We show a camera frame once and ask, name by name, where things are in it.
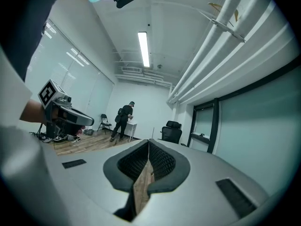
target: person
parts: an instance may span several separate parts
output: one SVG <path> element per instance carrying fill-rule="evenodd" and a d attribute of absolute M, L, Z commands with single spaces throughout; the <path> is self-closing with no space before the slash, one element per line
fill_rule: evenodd
<path fill-rule="evenodd" d="M 1 0 L 2 17 L 0 44 L 11 65 L 25 81 L 27 67 L 30 63 L 45 30 L 46 20 L 56 0 L 12 0 L 7 7 L 7 0 Z M 57 118 L 57 110 L 52 113 Z M 21 120 L 45 123 L 44 109 L 41 103 L 30 100 Z"/>
<path fill-rule="evenodd" d="M 112 133 L 112 136 L 111 136 L 111 139 L 110 139 L 111 142 L 114 141 L 114 137 L 116 136 L 119 127 L 121 127 L 119 141 L 123 140 L 124 131 L 127 127 L 127 121 L 128 121 L 128 119 L 133 118 L 132 115 L 133 115 L 134 105 L 135 105 L 135 103 L 133 101 L 131 101 L 130 104 L 125 105 L 122 108 L 122 112 L 121 113 L 119 112 L 119 114 L 116 116 L 116 119 L 115 119 L 116 127 L 114 128 L 114 131 Z"/>

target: wooden floor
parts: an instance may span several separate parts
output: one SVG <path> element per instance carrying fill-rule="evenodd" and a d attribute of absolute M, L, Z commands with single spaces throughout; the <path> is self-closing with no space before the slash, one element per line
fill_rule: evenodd
<path fill-rule="evenodd" d="M 123 141 L 119 142 L 119 137 L 116 136 L 115 141 L 110 142 L 111 132 L 106 131 L 105 134 L 104 130 L 100 130 L 99 132 L 96 131 L 92 136 L 79 135 L 79 137 L 81 141 L 75 143 L 64 141 L 55 144 L 52 142 L 50 144 L 54 147 L 57 155 L 67 155 L 73 153 L 98 151 L 112 146 L 122 145 L 128 143 L 129 139 L 128 136 L 124 136 Z M 137 214 L 141 212 L 149 200 L 147 195 L 147 187 L 151 182 L 154 181 L 151 173 L 152 166 L 150 161 L 148 161 L 141 175 L 134 184 L 134 196 Z"/>

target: backpack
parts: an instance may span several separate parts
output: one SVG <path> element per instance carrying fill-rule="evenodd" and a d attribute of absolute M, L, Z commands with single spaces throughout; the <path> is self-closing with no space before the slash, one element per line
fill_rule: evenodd
<path fill-rule="evenodd" d="M 115 122 L 118 123 L 120 122 L 121 117 L 125 114 L 125 110 L 123 108 L 120 108 L 118 110 L 117 116 L 115 118 Z"/>

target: white ceiling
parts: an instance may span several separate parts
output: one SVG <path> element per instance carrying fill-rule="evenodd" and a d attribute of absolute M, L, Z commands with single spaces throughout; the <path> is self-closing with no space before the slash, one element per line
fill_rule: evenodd
<path fill-rule="evenodd" d="M 146 31 L 151 69 L 180 77 L 209 31 L 209 21 L 191 7 L 217 15 L 209 2 L 222 5 L 224 0 L 135 0 L 122 9 L 113 0 L 101 0 L 93 6 L 115 46 L 112 52 L 122 61 L 138 62 L 117 67 L 143 67 L 137 33 Z"/>

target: black vent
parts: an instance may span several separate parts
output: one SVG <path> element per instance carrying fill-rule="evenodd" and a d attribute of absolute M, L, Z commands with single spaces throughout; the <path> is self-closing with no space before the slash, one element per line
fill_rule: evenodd
<path fill-rule="evenodd" d="M 147 143 L 121 158 L 117 163 L 118 169 L 135 182 L 148 161 L 148 152 L 149 147 Z"/>
<path fill-rule="evenodd" d="M 230 179 L 217 181 L 216 184 L 240 218 L 247 216 L 256 209 L 256 206 Z"/>
<path fill-rule="evenodd" d="M 62 163 L 62 165 L 65 169 L 67 169 L 67 168 L 73 168 L 73 167 L 76 167 L 76 166 L 79 166 L 79 165 L 85 164 L 85 163 L 87 163 L 85 160 L 79 159 L 79 160 L 75 160 L 75 161 L 64 162 L 64 163 Z"/>
<path fill-rule="evenodd" d="M 170 174 L 175 168 L 174 157 L 154 145 L 150 146 L 150 162 L 156 181 Z"/>

